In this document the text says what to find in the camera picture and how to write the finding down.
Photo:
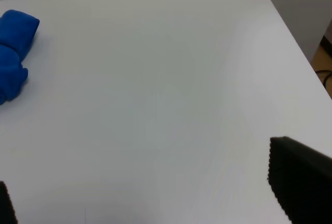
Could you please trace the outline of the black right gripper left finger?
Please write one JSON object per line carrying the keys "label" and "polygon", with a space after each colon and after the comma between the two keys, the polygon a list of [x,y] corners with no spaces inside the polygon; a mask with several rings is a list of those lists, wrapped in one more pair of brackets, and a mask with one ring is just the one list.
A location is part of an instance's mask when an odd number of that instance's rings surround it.
{"label": "black right gripper left finger", "polygon": [[7,187],[3,181],[1,181],[1,191],[0,191],[0,220],[1,224],[18,223]]}

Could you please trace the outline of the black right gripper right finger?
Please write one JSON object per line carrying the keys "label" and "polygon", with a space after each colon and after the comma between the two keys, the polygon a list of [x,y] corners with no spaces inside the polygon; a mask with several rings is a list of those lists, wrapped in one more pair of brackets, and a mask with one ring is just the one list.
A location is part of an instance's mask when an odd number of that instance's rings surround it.
{"label": "black right gripper right finger", "polygon": [[331,223],[330,157],[290,137],[272,137],[268,183],[291,223]]}

